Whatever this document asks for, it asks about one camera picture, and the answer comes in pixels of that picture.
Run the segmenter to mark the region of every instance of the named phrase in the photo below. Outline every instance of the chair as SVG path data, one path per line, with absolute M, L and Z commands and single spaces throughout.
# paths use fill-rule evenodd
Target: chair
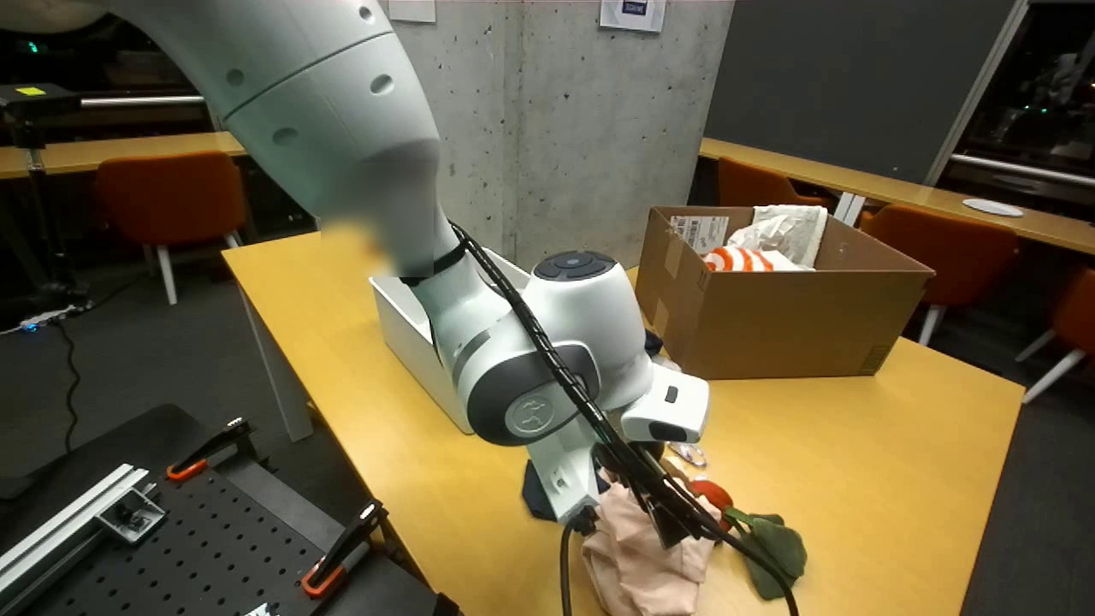
M 1066 292 L 1050 333 L 1036 334 L 1017 364 L 1026 364 L 1033 353 L 1041 353 L 1050 338 L 1060 338 L 1070 353 L 1060 356 L 1026 393 L 1025 404 L 1033 404 L 1050 385 L 1057 385 L 1066 372 L 1070 372 L 1083 358 L 1095 353 L 1095 269 L 1085 269 L 1074 279 L 1074 285 Z
M 178 306 L 170 248 L 227 241 L 246 219 L 243 176 L 230 153 L 120 159 L 96 176 L 101 217 L 132 243 L 150 248 L 169 306 Z
M 720 162 L 720 204 L 769 204 L 769 201 L 805 201 L 825 204 L 818 194 L 800 194 L 791 179 L 746 167 L 737 162 Z
M 981 302 L 1019 248 L 1003 227 L 945 219 L 908 204 L 880 208 L 862 228 L 933 269 L 925 292 L 920 347 L 930 342 L 945 313 Z

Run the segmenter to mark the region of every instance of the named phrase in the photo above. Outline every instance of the wooden table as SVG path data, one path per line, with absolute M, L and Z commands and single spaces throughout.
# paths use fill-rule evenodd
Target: wooden table
M 349 228 L 227 260 L 428 581 L 470 616 L 558 613 L 558 527 L 516 496 L 527 455 L 454 430 L 383 347 L 371 273 L 386 260 Z M 706 451 L 738 508 L 805 533 L 809 616 L 957 613 L 1017 410 L 1017 385 L 897 342 L 874 380 L 716 380 Z M 571 585 L 574 613 L 598 613 L 578 558 Z M 783 603 L 716 550 L 702 613 Z
M 68 141 L 40 150 L 44 176 L 91 176 L 110 159 L 161 159 L 192 150 L 227 150 L 243 159 L 232 134 L 169 134 L 169 137 L 120 137 L 120 141 Z M 16 148 L 0 148 L 0 182 L 27 179 L 27 159 Z
M 713 162 L 725 159 L 725 162 L 738 162 L 750 167 L 778 170 L 795 182 L 823 186 L 833 192 L 855 192 L 855 194 L 865 194 L 871 201 L 882 201 L 882 204 L 920 204 L 938 217 L 1008 227 L 1025 241 L 1095 258 L 1095 227 L 1083 224 L 1083 219 L 1036 211 L 1036 208 L 1026 208 L 1019 219 L 985 217 L 985 211 L 963 204 L 964 194 L 957 194 L 957 192 L 914 186 L 914 182 L 899 182 L 899 179 L 888 179 L 888 176 L 871 176 L 871 170 L 855 170 L 855 167 L 823 164 L 823 162 L 809 162 L 809 159 L 791 159 L 791 153 L 778 153 L 778 150 L 744 148 L 744 145 L 713 141 L 713 137 L 702 141 L 698 153 L 713 159 Z

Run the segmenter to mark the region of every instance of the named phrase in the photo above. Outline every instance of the brown cardboard box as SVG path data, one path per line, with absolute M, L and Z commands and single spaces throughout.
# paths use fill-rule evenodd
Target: brown cardboard box
M 753 208 L 649 208 L 636 296 L 672 358 L 695 375 L 876 372 L 930 269 L 829 219 L 814 269 L 713 273 L 702 253 L 750 219 Z

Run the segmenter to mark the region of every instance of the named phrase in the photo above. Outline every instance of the concrete wall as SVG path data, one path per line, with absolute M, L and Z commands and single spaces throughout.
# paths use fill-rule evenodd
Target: concrete wall
M 449 0 L 396 24 L 441 137 L 441 201 L 532 266 L 636 265 L 646 208 L 686 201 L 734 0 L 672 0 L 661 33 L 598 32 L 598 0 Z

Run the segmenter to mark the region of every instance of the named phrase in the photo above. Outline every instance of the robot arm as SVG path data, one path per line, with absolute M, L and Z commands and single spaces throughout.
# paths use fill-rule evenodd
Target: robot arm
M 588 451 L 607 443 L 607 417 L 574 420 L 583 397 L 620 410 L 628 439 L 698 439 L 709 386 L 645 356 L 620 265 L 566 258 L 523 292 L 571 386 L 515 299 L 483 285 L 490 265 L 440 208 L 440 126 L 376 0 L 0 0 L 0 26 L 67 32 L 96 6 L 150 33 L 294 201 L 386 249 L 433 317 L 470 425 L 532 445 L 560 522 L 596 499 Z

